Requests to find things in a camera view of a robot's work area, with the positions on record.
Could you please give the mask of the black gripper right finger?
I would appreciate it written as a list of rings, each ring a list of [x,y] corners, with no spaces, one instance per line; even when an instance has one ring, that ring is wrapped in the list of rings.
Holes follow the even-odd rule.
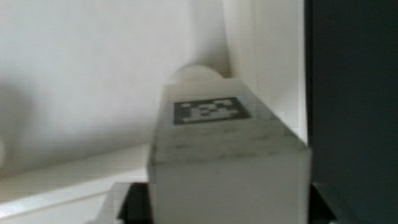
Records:
[[[310,184],[307,224],[355,224],[355,215],[342,196],[323,183]]]

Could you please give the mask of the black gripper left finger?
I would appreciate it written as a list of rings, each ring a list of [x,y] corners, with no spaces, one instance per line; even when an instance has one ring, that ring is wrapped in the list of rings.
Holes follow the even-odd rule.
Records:
[[[150,224],[145,182],[113,184],[97,216],[86,224]]]

